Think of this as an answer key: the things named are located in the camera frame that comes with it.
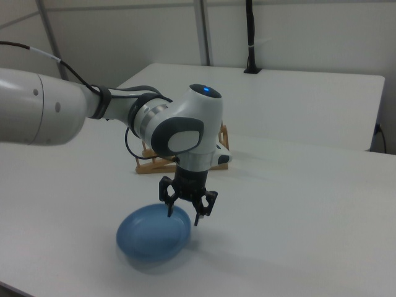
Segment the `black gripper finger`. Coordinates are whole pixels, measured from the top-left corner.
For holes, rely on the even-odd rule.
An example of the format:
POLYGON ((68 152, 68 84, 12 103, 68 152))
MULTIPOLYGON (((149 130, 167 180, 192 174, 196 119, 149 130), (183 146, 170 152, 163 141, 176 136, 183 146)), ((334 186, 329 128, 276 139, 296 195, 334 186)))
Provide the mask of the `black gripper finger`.
POLYGON ((218 192, 216 191, 200 191, 192 196, 192 204, 196 210, 194 225, 197 226, 199 220, 204 216, 210 216, 218 192))
POLYGON ((168 188, 173 188, 173 180, 167 176, 162 177, 159 182, 159 200, 164 202, 165 205, 168 207, 167 216, 171 217, 173 214, 173 207, 174 202, 178 198, 177 195, 174 193, 172 196, 169 195, 168 188))

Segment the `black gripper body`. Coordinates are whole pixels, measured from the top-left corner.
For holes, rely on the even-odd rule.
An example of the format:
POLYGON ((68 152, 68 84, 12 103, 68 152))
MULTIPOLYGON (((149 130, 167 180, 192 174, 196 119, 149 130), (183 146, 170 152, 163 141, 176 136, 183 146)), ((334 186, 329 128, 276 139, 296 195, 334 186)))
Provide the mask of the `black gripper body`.
POLYGON ((208 170, 189 171, 180 166, 176 167, 172 187, 182 200, 198 202, 205 194, 208 170))

